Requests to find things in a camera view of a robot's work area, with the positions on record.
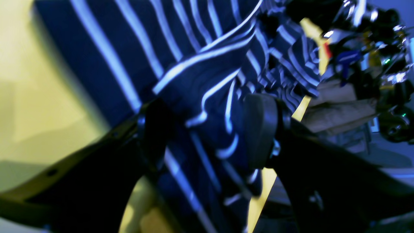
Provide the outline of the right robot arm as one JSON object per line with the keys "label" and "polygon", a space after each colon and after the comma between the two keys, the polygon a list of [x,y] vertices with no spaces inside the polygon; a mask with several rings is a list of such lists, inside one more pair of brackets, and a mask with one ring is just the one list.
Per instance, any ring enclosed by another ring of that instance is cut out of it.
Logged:
{"label": "right robot arm", "polygon": [[378,130],[387,141],[413,144],[413,95],[409,73],[410,32],[395,9],[381,9],[365,0],[289,0],[295,21],[309,18],[330,38],[334,30],[347,36],[330,46],[330,65],[341,85],[351,83],[364,95],[378,98]]}

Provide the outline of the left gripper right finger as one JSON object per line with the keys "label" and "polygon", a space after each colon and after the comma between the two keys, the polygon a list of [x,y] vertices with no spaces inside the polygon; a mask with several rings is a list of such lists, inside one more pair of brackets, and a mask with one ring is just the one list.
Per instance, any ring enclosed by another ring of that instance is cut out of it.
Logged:
{"label": "left gripper right finger", "polygon": [[299,123],[268,94],[244,97],[251,169],[272,168],[300,233],[412,233],[413,186]]}

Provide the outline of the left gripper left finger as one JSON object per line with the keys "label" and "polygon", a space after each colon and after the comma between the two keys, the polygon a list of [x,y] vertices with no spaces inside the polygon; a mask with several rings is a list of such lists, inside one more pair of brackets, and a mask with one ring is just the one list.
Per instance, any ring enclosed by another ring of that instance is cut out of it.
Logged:
{"label": "left gripper left finger", "polygon": [[136,182],[162,170],[172,114],[143,106],[98,142],[1,193],[1,217],[52,233],[117,233]]}

